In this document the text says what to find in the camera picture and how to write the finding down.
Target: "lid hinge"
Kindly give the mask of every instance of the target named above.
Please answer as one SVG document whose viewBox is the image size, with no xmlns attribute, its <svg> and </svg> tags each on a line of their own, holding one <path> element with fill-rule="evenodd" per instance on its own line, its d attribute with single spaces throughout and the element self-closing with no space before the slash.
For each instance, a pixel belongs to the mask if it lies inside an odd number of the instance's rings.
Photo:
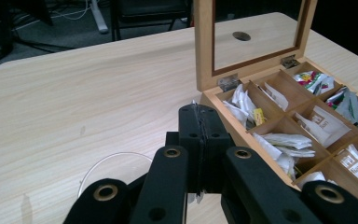
<svg viewBox="0 0 358 224">
<path fill-rule="evenodd" d="M 295 59 L 295 56 L 296 55 L 291 55 L 289 57 L 282 58 L 282 65 L 286 69 L 299 65 L 300 63 Z"/>
<path fill-rule="evenodd" d="M 239 83 L 238 74 L 222 77 L 217 80 L 217 85 L 223 90 L 223 92 L 237 88 Z"/>
</svg>

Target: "floor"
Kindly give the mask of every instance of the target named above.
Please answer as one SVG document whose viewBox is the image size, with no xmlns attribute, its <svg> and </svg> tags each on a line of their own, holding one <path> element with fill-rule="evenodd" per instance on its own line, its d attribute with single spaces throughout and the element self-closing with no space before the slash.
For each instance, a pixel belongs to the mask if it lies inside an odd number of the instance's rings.
<svg viewBox="0 0 358 224">
<path fill-rule="evenodd" d="M 110 29 L 109 1 L 101 0 L 99 5 L 106 25 Z M 35 49 L 30 47 L 30 45 L 14 42 L 13 50 L 0 60 L 0 64 L 18 59 L 48 54 L 48 51 L 61 51 L 64 50 L 64 47 L 84 48 L 111 42 L 112 37 L 110 31 L 105 35 L 100 34 L 91 11 L 88 9 L 84 12 L 85 8 L 86 7 L 83 2 L 75 6 L 69 6 L 65 10 L 59 10 L 59 13 L 51 13 L 53 26 L 49 26 L 42 21 L 35 21 L 34 19 L 22 22 L 21 26 L 17 26 L 16 32 L 22 40 L 25 40 L 25 42 L 37 42 L 32 45 L 34 47 L 41 47 L 38 43 L 45 43 L 60 47 L 53 48 L 52 46 L 43 46 L 42 49 Z M 185 27 L 185 23 L 178 20 L 173 26 L 173 30 Z M 155 33 L 166 32 L 167 29 L 168 26 L 150 26 L 138 29 L 125 29 L 122 31 L 122 38 L 127 39 L 142 35 L 152 35 Z"/>
</svg>

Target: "glass lid panel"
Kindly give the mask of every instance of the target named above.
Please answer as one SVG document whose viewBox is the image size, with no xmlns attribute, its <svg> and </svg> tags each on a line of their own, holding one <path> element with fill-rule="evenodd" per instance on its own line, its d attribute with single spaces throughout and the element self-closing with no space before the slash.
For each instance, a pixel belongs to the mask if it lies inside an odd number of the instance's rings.
<svg viewBox="0 0 358 224">
<path fill-rule="evenodd" d="M 214 70 L 295 46 L 302 0 L 215 0 Z"/>
</svg>

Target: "colorful packet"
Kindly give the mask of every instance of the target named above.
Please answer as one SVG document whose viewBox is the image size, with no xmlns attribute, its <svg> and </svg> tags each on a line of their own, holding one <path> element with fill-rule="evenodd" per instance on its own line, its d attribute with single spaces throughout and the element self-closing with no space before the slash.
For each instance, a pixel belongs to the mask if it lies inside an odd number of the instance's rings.
<svg viewBox="0 0 358 224">
<path fill-rule="evenodd" d="M 334 79 L 321 72 L 303 72 L 295 75 L 294 79 L 314 95 L 320 95 L 334 88 Z"/>
</svg>

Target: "box lid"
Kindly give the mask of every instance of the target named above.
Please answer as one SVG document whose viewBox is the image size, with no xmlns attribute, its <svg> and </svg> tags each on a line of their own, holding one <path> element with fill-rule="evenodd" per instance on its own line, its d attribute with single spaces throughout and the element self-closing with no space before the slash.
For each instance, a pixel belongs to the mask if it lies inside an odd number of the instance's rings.
<svg viewBox="0 0 358 224">
<path fill-rule="evenodd" d="M 303 57 L 317 0 L 269 2 L 275 7 L 258 11 L 255 7 L 244 4 L 237 7 L 230 2 L 227 6 L 231 6 L 231 10 L 227 10 L 227 16 L 235 19 L 218 21 L 215 19 L 217 7 L 221 6 L 216 4 L 218 2 L 194 1 L 199 91 L 281 65 L 284 60 Z M 290 6 L 290 13 L 284 9 L 286 6 Z M 244 17 L 246 13 L 239 9 L 253 10 L 260 15 Z M 240 12 L 241 18 L 231 11 Z"/>
</svg>

